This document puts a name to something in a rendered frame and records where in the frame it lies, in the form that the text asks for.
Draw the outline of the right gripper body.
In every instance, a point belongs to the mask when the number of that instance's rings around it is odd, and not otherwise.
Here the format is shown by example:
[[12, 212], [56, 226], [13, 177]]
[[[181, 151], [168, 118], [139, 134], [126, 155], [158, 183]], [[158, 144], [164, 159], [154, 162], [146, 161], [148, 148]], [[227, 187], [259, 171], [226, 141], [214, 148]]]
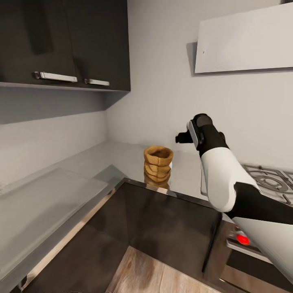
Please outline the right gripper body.
[[193, 143], [192, 138], [188, 135], [188, 130], [187, 132], [179, 133], [178, 138], [179, 138], [179, 143]]

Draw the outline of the popcorn bag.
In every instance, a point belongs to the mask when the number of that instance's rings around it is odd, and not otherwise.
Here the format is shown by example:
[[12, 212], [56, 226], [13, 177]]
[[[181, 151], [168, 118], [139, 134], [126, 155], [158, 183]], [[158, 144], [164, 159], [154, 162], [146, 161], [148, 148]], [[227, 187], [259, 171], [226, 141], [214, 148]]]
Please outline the popcorn bag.
[[166, 181], [172, 169], [173, 151], [164, 146], [150, 146], [144, 150], [144, 171], [157, 182]]

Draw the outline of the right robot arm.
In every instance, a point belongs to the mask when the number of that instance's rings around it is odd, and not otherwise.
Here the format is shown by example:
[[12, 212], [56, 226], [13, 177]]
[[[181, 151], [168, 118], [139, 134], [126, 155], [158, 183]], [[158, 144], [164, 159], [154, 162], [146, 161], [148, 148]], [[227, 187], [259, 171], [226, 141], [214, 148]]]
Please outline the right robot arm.
[[208, 200], [223, 212], [293, 284], [293, 206], [262, 194], [229, 150], [207, 114], [197, 114], [176, 143], [194, 143], [201, 159]]

